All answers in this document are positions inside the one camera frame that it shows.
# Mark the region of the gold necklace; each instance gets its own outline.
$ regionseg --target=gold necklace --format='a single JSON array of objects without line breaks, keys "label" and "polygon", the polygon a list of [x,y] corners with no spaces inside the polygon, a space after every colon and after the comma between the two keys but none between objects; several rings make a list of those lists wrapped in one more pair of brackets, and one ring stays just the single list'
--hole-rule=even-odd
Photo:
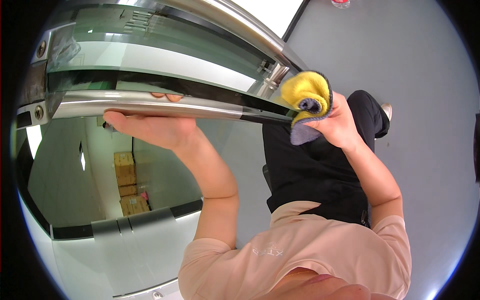
[{"label": "gold necklace", "polygon": [[292,276],[292,275],[303,274],[303,273],[310,273],[310,272],[315,272],[315,271],[309,270],[309,271],[297,272],[297,273],[293,273],[293,274],[290,274],[290,275],[285,275],[285,276],[283,276],[283,278],[286,278],[286,277]]}]

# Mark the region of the printed logo on shirt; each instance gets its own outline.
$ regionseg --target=printed logo on shirt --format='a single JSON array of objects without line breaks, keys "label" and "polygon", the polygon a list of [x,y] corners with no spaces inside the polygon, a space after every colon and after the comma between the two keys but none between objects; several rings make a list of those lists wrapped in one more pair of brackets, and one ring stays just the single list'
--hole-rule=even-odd
[{"label": "printed logo on shirt", "polygon": [[255,255],[271,255],[271,256],[283,256],[283,248],[276,245],[275,242],[270,242],[261,248],[254,247],[252,252]]}]

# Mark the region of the microfiber cloth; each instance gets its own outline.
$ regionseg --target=microfiber cloth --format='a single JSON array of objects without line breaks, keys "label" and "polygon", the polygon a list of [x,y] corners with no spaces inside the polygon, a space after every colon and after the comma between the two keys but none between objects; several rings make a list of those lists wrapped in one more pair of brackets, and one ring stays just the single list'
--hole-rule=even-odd
[{"label": "microfiber cloth", "polygon": [[322,134],[318,130],[304,124],[323,120],[332,112],[332,87],[325,75],[314,71],[300,72],[285,81],[281,94],[285,101],[301,110],[292,121],[292,145],[301,145],[320,137]]}]

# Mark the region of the shoe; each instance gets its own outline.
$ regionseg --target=shoe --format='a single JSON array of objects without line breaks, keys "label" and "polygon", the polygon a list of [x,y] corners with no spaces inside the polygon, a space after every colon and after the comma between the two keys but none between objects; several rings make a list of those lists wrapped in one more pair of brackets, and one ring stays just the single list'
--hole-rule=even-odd
[{"label": "shoe", "polygon": [[391,121],[392,120],[392,106],[390,105],[390,103],[382,104],[382,108],[384,109],[384,112],[387,114],[388,120]]}]

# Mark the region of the pink t-shirt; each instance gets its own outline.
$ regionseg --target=pink t-shirt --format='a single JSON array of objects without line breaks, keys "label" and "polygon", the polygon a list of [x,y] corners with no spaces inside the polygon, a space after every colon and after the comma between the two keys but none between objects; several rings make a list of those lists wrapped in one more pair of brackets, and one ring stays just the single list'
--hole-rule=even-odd
[{"label": "pink t-shirt", "polygon": [[273,212],[270,229],[239,250],[210,238],[191,242],[179,271],[183,298],[256,298],[291,270],[303,267],[362,284],[372,293],[403,299],[412,267],[403,219],[388,216],[369,229],[317,215],[299,215],[318,205],[310,201],[282,205]]}]

